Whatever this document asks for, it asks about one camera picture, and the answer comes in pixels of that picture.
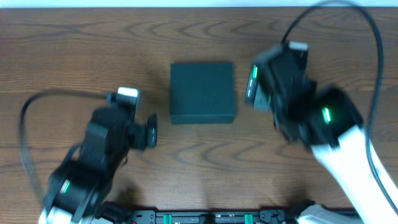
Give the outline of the dark green gift box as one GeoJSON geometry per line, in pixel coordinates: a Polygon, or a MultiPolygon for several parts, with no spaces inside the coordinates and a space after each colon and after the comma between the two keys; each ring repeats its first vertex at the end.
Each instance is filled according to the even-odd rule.
{"type": "Polygon", "coordinates": [[[170,65],[172,124],[228,124],[235,117],[233,63],[170,65]]]}

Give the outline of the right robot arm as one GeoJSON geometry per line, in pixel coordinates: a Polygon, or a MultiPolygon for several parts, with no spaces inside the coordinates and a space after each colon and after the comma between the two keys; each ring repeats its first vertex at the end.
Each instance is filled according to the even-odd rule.
{"type": "Polygon", "coordinates": [[[363,223],[397,222],[397,187],[381,164],[359,111],[339,88],[317,91],[295,60],[254,62],[246,102],[272,112],[334,177],[363,223]]]}

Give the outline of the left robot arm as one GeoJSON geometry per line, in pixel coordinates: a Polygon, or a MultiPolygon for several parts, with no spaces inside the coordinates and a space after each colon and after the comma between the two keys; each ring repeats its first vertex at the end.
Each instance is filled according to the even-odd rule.
{"type": "Polygon", "coordinates": [[[157,116],[134,121],[135,110],[99,108],[92,114],[81,144],[72,146],[49,177],[39,223],[89,223],[109,194],[116,171],[131,149],[157,144],[157,116]]]}

